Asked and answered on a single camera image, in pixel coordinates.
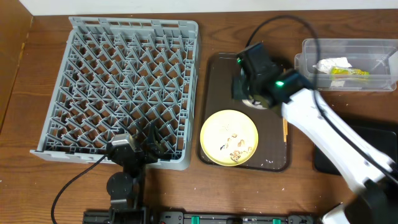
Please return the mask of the pale pink bowl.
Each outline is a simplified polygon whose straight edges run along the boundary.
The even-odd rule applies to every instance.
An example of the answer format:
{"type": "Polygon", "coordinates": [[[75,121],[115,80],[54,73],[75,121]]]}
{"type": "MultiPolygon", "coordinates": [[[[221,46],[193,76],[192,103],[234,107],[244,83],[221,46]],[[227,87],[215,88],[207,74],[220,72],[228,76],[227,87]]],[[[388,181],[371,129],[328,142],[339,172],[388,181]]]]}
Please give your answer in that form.
{"type": "Polygon", "coordinates": [[[242,102],[250,107],[250,108],[254,108],[257,110],[266,110],[267,108],[262,106],[261,103],[259,101],[255,101],[255,100],[242,100],[242,102]]]}

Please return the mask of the white paper napkin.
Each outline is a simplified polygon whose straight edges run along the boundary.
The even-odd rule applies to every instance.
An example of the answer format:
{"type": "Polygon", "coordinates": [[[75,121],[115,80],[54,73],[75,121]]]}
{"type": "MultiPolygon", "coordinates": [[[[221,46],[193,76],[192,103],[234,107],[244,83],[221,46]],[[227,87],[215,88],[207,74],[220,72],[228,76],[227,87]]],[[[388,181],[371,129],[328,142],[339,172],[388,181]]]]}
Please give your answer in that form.
{"type": "MultiPolygon", "coordinates": [[[[326,58],[318,61],[317,64],[312,65],[316,71],[331,75],[331,71],[333,68],[351,68],[352,64],[348,62],[346,57],[338,57],[338,58],[326,58]]],[[[328,88],[342,88],[345,84],[345,81],[332,81],[331,85],[328,88]]],[[[320,81],[318,81],[317,88],[326,88],[320,86],[320,81]]]]}

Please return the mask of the yellow green snack wrapper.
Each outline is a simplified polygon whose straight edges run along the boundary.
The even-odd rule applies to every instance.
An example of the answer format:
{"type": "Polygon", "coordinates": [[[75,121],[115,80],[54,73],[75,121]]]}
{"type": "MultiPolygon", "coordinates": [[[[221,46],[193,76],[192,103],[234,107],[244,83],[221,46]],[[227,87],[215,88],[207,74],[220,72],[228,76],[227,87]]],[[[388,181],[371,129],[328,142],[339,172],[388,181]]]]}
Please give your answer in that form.
{"type": "Polygon", "coordinates": [[[332,79],[351,78],[366,80],[369,78],[370,73],[357,68],[341,68],[333,67],[330,71],[332,79]]]}

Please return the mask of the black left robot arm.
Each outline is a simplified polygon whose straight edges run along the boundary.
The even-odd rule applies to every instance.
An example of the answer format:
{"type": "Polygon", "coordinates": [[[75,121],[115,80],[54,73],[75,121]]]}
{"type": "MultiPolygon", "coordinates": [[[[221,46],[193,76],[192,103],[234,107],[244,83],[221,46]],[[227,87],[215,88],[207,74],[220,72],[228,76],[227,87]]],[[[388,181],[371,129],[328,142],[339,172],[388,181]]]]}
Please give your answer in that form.
{"type": "Polygon", "coordinates": [[[115,135],[106,145],[109,160],[123,170],[113,174],[106,184],[110,196],[110,224],[148,224],[154,222],[151,209],[144,205],[146,165],[156,163],[165,154],[160,143],[159,131],[151,124],[147,147],[129,133],[115,135]]]}

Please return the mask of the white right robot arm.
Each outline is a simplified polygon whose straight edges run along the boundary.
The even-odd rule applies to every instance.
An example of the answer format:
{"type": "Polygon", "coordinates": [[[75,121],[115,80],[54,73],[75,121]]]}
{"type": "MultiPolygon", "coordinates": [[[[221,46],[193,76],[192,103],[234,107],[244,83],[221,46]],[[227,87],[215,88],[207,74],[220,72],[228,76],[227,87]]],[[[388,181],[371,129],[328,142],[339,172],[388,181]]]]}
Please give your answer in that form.
{"type": "Polygon", "coordinates": [[[397,223],[397,163],[348,126],[314,82],[276,63],[262,44],[246,47],[236,60],[241,73],[233,79],[233,98],[279,112],[313,141],[356,194],[320,223],[397,223]]]}

